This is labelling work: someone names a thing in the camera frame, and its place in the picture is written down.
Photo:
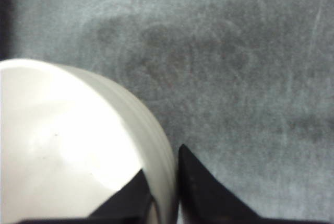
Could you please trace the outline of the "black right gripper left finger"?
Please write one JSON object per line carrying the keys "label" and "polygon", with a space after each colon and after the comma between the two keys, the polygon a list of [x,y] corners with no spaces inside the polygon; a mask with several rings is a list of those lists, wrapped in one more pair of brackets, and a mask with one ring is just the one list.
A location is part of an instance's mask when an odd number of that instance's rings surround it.
{"label": "black right gripper left finger", "polygon": [[143,170],[84,218],[26,219],[20,223],[154,223],[154,198]]}

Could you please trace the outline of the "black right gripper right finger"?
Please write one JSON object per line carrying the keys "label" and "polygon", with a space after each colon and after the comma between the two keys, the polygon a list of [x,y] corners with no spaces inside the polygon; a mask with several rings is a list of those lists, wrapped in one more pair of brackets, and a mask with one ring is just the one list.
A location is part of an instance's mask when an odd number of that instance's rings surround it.
{"label": "black right gripper right finger", "polygon": [[333,200],[307,192],[300,180],[255,168],[213,167],[180,145],[178,191],[186,223],[333,223]]}

